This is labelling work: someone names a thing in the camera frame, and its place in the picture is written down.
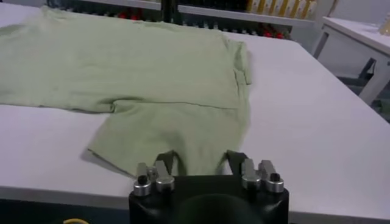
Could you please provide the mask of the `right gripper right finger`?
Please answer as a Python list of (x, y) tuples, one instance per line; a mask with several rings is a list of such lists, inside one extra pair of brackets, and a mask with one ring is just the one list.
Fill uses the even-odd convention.
[(241, 178), (245, 190), (265, 188), (267, 192), (273, 194), (283, 193), (284, 181), (270, 160), (262, 160), (256, 169), (253, 159), (247, 157), (245, 153), (228, 150), (225, 157), (232, 174)]

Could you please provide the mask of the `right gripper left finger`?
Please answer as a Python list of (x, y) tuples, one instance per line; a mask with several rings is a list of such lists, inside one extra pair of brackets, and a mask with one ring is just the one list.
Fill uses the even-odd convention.
[(139, 163), (136, 168), (133, 195), (148, 197), (172, 192), (175, 189), (175, 178), (172, 175), (175, 156), (174, 151), (169, 151), (159, 154), (153, 166)]

